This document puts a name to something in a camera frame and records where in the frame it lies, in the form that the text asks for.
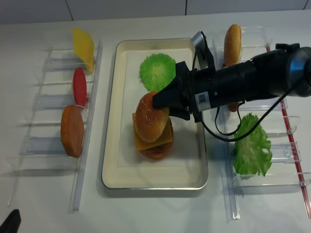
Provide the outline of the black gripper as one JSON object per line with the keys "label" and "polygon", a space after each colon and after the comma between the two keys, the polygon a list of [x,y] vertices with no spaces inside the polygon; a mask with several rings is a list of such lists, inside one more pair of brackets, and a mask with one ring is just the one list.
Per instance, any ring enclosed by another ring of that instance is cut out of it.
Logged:
{"label": "black gripper", "polygon": [[202,114],[195,100],[193,72],[188,69],[185,62],[177,63],[175,71],[177,80],[173,80],[153,96],[153,107],[168,107],[170,116],[183,120],[190,120],[192,114],[195,123],[201,122]]}

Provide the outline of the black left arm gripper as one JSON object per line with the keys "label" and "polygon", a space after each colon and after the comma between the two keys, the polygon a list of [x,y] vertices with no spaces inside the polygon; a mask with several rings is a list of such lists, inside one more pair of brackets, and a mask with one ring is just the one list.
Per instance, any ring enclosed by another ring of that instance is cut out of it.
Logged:
{"label": "black left arm gripper", "polygon": [[14,209],[0,226],[0,233],[17,233],[21,224],[19,209]]}

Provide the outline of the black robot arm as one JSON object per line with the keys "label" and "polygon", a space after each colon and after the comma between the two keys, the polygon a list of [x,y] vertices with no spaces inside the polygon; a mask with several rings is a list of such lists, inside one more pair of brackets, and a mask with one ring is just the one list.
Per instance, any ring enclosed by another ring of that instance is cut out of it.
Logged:
{"label": "black robot arm", "polygon": [[176,77],[153,96],[153,107],[168,107],[170,115],[189,120],[198,114],[241,101],[265,100],[287,94],[311,95],[311,49],[299,44],[277,44],[276,49],[243,63],[216,70],[175,66]]}

